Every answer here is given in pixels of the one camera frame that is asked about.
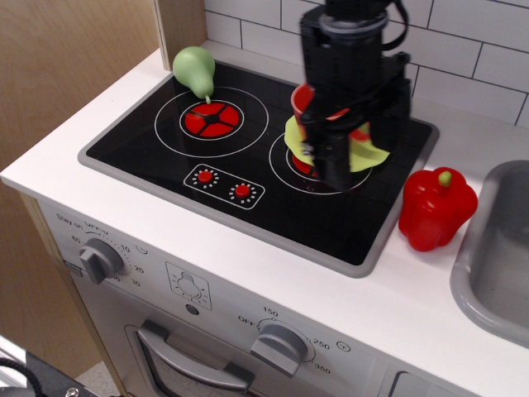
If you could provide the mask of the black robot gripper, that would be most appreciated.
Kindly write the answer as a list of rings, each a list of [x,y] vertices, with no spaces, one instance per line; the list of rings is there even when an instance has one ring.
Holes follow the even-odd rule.
[[[303,152],[321,182],[350,188],[349,137],[343,131],[369,122],[372,144],[389,153],[407,135],[411,80],[407,33],[384,41],[389,1],[327,1],[301,21],[304,69],[315,96],[301,120]]]

